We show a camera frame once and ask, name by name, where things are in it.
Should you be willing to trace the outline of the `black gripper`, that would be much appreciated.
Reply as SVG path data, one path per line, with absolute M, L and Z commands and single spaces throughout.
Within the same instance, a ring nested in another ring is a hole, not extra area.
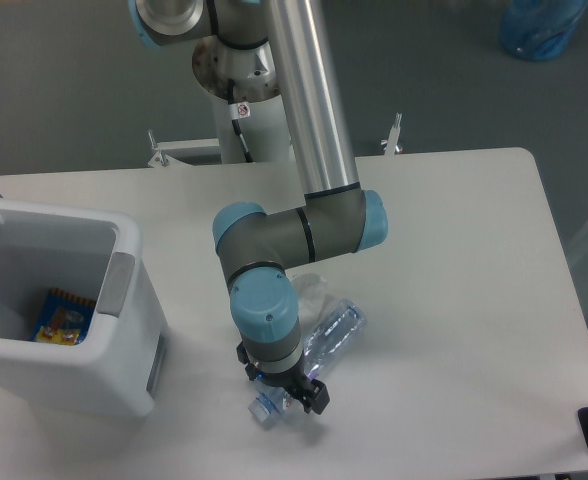
M 303 406 L 305 413 L 321 415 L 328 406 L 330 396 L 327 386 L 320 380 L 306 377 L 301 364 L 283 372 L 268 373 L 254 365 L 242 342 L 236 347 L 236 354 L 250 381 L 256 379 L 264 385 L 283 388 Z

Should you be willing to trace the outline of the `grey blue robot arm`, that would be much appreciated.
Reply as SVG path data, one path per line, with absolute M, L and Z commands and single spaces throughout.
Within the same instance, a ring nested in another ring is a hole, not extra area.
M 128 9 L 149 45 L 218 45 L 211 60 L 229 105 L 255 99 L 258 82 L 283 100 L 304 205 L 276 214 L 251 202 L 229 205 L 216 215 L 213 237 L 248 377 L 321 413 L 330 397 L 323 382 L 305 374 L 298 298 L 286 272 L 379 245 L 388 233 L 382 199 L 360 184 L 321 5 L 132 1 Z

